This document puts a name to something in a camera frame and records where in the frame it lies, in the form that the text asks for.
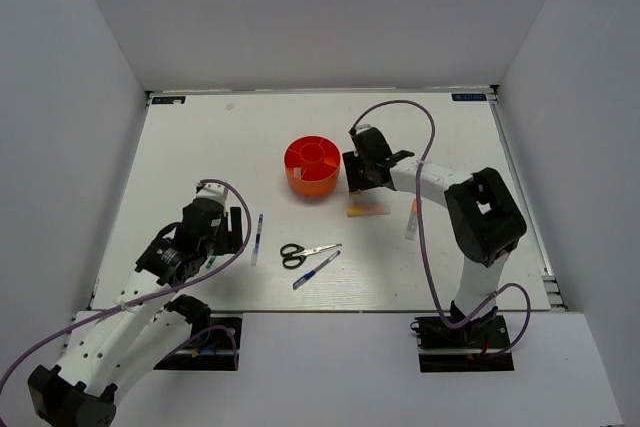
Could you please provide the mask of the blue ballpoint pen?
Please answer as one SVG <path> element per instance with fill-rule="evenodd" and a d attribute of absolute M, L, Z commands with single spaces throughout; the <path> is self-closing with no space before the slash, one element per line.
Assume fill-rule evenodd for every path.
<path fill-rule="evenodd" d="M 326 258 L 325 260 L 323 260 L 319 265 L 317 265 L 314 269 L 312 269 L 311 271 L 305 273 L 303 276 L 301 276 L 300 278 L 298 278 L 293 284 L 292 284 L 292 289 L 294 291 L 298 290 L 302 285 L 304 285 L 306 282 L 308 282 L 309 280 L 311 280 L 314 276 L 316 276 L 322 269 L 324 269 L 327 265 L 329 265 L 331 262 L 333 262 L 336 258 L 338 258 L 341 255 L 341 251 L 338 250 L 336 252 L 334 252 L 333 254 L 331 254 L 328 258 Z"/>

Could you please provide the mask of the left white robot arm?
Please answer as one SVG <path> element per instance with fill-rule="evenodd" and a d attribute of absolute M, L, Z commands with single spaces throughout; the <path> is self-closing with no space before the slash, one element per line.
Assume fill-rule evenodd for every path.
<path fill-rule="evenodd" d="M 212 257 L 242 246 L 242 210 L 198 197 L 182 219 L 162 228 L 138 258 L 114 314 L 96 321 L 51 368 L 27 385 L 36 414 L 51 426 L 108 426 L 125 393 L 164 357 L 199 346 L 211 334 L 212 311 L 178 293 Z"/>

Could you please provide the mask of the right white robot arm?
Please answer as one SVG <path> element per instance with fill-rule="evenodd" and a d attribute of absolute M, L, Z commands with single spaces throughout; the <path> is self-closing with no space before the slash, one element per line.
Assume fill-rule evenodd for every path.
<path fill-rule="evenodd" d="M 354 148 L 343 153 L 340 164 L 351 192 L 386 188 L 411 193 L 418 222 L 423 201 L 448 212 L 463 269 L 449 310 L 439 310 L 438 316 L 459 343 L 477 344 L 497 314 L 498 296 L 509 288 L 500 282 L 502 272 L 527 230 L 500 173 L 493 168 L 453 171 L 410 151 L 393 151 L 372 126 L 352 128 L 350 137 Z"/>

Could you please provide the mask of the black handled scissors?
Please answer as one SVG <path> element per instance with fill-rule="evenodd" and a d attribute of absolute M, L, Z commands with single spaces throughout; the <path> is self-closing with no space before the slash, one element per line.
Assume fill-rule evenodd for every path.
<path fill-rule="evenodd" d="M 285 244 L 280 248 L 282 266 L 288 270 L 296 269 L 300 267 L 308 257 L 331 251 L 341 246 L 341 243 L 335 243 L 314 248 L 305 248 L 295 243 Z"/>

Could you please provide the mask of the orange capped glue stick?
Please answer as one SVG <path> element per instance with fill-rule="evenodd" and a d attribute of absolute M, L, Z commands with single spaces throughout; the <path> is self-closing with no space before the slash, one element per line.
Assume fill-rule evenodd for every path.
<path fill-rule="evenodd" d="M 418 230 L 418 219 L 417 219 L 417 202 L 413 201 L 407 221 L 407 226 L 405 230 L 405 238 L 407 240 L 414 240 L 416 237 L 416 233 Z"/>

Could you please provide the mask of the yellow orange highlighter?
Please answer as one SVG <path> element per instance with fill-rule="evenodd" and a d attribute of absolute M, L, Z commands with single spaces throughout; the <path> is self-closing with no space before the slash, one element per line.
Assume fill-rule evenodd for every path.
<path fill-rule="evenodd" d="M 349 205 L 346 208 L 346 215 L 350 218 L 383 216 L 389 215 L 390 213 L 391 208 L 388 205 L 382 204 L 358 204 Z"/>

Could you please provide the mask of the blue gel pen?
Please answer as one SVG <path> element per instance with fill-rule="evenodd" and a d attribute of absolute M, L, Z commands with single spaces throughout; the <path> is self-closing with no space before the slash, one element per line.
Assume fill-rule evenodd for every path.
<path fill-rule="evenodd" d="M 259 217 L 258 217 L 258 222 L 257 222 L 254 247 L 253 247 L 252 253 L 251 253 L 250 266 L 252 266 L 252 267 L 257 266 L 258 256 L 259 256 L 259 249 L 260 249 L 260 242 L 261 242 L 261 235 L 262 235 L 262 230 L 263 230 L 263 224 L 264 224 L 264 214 L 260 213 Z"/>

